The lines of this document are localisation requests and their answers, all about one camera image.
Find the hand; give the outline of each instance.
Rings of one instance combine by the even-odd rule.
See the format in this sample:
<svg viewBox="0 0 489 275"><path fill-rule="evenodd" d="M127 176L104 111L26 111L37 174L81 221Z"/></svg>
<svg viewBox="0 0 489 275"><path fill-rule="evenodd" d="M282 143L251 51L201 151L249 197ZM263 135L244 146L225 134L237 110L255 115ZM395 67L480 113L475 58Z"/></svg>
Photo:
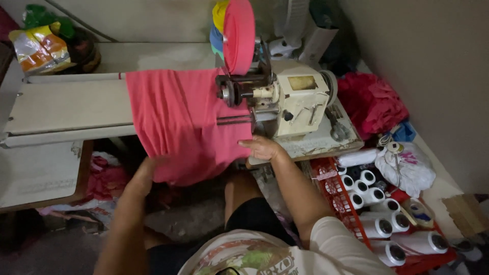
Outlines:
<svg viewBox="0 0 489 275"><path fill-rule="evenodd" d="M124 191L128 191L131 195L141 198L146 197L153 185L153 174L156 167L165 163L166 157L160 156L156 158L146 157L134 174L131 181L127 184Z"/></svg>
<svg viewBox="0 0 489 275"><path fill-rule="evenodd" d="M253 135L253 139L240 140L238 144L250 148L250 155L261 160L271 160L280 154L287 154L280 144L262 136Z"/></svg>

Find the person's left hand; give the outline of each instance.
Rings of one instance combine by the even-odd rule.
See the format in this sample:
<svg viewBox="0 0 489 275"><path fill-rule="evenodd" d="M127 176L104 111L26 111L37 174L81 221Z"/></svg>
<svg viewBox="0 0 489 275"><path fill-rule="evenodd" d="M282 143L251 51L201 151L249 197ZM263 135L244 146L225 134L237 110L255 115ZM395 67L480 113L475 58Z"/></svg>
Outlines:
<svg viewBox="0 0 489 275"><path fill-rule="evenodd" d="M146 197L151 191L153 173L156 167L164 164L166 161L167 158L165 156L155 158L146 157L124 191L130 192L131 196Z"/></svg>

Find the machine knob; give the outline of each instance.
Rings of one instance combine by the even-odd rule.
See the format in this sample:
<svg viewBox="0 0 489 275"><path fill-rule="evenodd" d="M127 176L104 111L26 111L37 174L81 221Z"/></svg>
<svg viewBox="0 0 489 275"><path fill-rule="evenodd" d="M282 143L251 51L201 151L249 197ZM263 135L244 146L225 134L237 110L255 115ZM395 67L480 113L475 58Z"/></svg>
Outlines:
<svg viewBox="0 0 489 275"><path fill-rule="evenodd" d="M294 115L291 112L284 110L283 118L285 121L291 121L294 118Z"/></svg>

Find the blue fabric roll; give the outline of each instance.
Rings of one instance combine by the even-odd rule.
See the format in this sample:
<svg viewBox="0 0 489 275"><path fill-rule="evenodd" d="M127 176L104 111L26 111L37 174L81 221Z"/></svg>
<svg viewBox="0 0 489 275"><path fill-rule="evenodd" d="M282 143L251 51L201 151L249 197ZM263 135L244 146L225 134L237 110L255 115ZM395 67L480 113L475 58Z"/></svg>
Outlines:
<svg viewBox="0 0 489 275"><path fill-rule="evenodd" d="M212 24L211 33L209 35L209 40L211 41L211 45L216 48L218 51L222 51L222 34L219 30Z"/></svg>

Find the person's right hand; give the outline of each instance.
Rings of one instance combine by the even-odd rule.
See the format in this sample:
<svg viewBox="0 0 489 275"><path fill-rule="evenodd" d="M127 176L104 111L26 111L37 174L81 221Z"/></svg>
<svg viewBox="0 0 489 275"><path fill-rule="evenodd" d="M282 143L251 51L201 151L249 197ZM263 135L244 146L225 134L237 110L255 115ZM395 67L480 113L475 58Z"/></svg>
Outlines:
<svg viewBox="0 0 489 275"><path fill-rule="evenodd" d="M253 139L240 140L238 144L250 148L250 156L261 160L270 160L280 154L287 154L280 144L262 136L253 135Z"/></svg>

